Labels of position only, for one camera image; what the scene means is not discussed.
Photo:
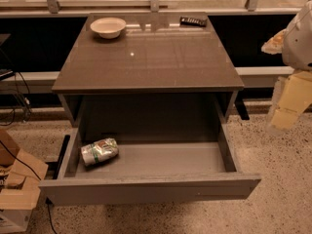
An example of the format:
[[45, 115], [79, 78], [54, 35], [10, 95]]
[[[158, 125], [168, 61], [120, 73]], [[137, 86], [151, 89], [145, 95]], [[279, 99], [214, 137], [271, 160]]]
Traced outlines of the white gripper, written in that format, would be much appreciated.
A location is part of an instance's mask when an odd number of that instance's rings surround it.
[[283, 29], [265, 42], [265, 54], [282, 53], [284, 64], [297, 70], [275, 83], [266, 131], [279, 135], [289, 130], [312, 104], [312, 0], [308, 0]]

